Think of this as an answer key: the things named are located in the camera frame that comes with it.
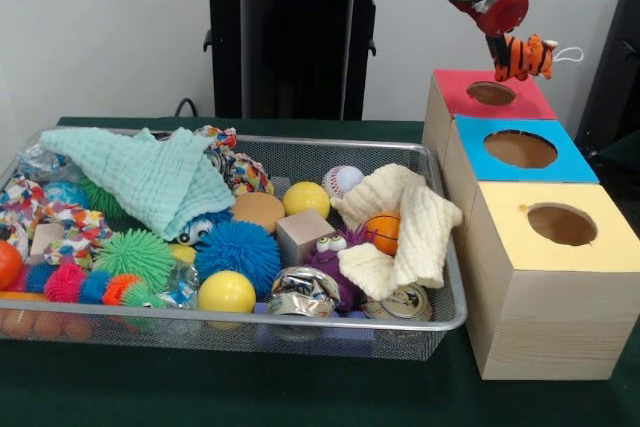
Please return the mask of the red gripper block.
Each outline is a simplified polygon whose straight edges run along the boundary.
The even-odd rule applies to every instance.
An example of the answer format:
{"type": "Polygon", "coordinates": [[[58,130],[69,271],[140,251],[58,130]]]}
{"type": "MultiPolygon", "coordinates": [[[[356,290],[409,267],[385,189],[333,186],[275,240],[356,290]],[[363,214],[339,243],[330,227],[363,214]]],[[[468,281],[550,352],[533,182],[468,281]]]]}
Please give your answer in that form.
{"type": "Polygon", "coordinates": [[[503,34],[518,27],[529,9],[529,0],[476,0],[451,1],[461,12],[467,14],[486,37],[494,63],[508,65],[508,43],[503,34]]]}

